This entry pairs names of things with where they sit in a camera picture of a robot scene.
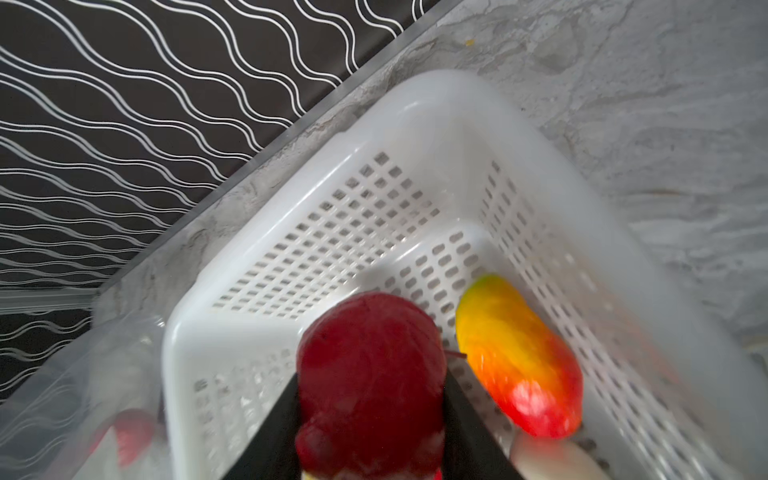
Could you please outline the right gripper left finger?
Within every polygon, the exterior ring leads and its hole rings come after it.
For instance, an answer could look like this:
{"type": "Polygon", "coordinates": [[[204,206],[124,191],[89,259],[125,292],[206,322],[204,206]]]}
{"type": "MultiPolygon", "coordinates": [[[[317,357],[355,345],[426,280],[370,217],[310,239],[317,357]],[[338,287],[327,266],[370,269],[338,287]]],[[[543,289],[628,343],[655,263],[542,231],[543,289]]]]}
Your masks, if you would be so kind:
{"type": "Polygon", "coordinates": [[[298,376],[294,374],[224,480],[302,478],[295,437],[301,425],[298,376]]]}

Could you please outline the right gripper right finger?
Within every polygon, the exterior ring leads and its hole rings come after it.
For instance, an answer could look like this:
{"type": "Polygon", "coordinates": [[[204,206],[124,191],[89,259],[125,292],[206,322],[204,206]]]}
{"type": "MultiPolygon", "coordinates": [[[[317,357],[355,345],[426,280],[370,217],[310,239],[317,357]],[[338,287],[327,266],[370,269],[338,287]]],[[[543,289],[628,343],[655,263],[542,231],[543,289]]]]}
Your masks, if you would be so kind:
{"type": "Polygon", "coordinates": [[[443,479],[522,479],[451,372],[446,374],[443,418],[443,479]]]}

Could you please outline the dark red beet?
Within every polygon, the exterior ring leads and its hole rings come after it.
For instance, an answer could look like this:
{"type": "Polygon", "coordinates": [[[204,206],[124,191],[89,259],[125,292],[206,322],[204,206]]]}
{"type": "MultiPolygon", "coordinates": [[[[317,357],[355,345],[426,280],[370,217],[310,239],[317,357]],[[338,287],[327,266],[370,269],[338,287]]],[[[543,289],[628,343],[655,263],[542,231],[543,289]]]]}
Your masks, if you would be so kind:
{"type": "Polygon", "coordinates": [[[322,314],[297,357],[295,448],[316,479],[431,479],[442,464],[446,358],[438,328],[401,297],[365,292],[322,314]]]}

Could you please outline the red apple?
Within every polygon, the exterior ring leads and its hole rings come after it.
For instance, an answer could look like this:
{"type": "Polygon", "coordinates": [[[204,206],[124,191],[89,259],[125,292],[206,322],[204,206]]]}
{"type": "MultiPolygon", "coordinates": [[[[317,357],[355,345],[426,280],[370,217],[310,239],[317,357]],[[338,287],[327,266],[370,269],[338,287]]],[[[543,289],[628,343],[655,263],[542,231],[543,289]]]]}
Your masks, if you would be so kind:
{"type": "Polygon", "coordinates": [[[158,423],[146,411],[127,409],[100,425],[92,436],[88,454],[92,456],[111,434],[115,440],[117,465],[125,469],[135,463],[149,448],[158,430],[158,423]]]}

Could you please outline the clear zip top bag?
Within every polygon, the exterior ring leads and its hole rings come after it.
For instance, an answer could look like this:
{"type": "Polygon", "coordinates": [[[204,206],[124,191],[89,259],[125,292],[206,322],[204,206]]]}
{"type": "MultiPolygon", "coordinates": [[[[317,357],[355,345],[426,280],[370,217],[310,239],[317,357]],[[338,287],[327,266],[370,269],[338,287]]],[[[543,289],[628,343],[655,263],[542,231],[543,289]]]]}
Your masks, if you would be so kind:
{"type": "Polygon", "coordinates": [[[125,316],[57,347],[1,406],[4,479],[169,479],[161,349],[165,321],[125,316]],[[149,413],[158,430],[132,465],[117,465],[108,434],[88,454],[96,429],[127,409],[149,413]]]}

